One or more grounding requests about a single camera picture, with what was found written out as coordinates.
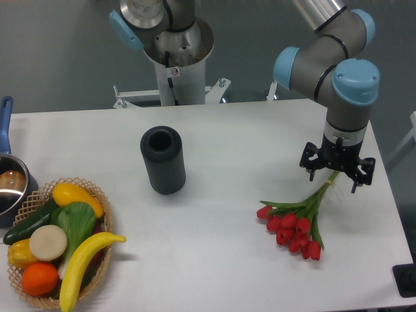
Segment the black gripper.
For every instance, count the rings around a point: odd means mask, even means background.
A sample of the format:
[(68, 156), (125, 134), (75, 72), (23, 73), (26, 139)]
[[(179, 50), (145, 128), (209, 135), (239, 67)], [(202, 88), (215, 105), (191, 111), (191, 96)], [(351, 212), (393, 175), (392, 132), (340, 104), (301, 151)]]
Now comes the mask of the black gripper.
[(313, 181), (315, 172), (323, 168), (342, 171), (353, 181), (351, 193), (358, 187), (371, 185), (376, 159), (367, 157), (360, 159), (363, 141), (347, 143), (341, 136), (330, 137), (324, 133), (321, 148), (311, 142), (305, 145), (300, 159), (300, 167), (309, 174)]

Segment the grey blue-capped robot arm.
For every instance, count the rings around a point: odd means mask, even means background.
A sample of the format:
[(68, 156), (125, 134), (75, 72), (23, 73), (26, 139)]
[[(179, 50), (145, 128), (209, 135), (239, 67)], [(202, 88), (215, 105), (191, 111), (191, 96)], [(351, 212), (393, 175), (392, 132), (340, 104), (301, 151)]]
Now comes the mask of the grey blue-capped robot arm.
[[(306, 50), (285, 48), (274, 63), (274, 80), (327, 109), (322, 144), (307, 144), (300, 166), (310, 175), (329, 168), (344, 172), (355, 187), (370, 185), (375, 160), (359, 153), (380, 72), (357, 54), (373, 39), (374, 20), (343, 1), (294, 5), (317, 41)], [(210, 26), (196, 17), (194, 1), (121, 1), (109, 23), (129, 49), (145, 52), (154, 63), (162, 105), (207, 103), (205, 62), (214, 39)]]

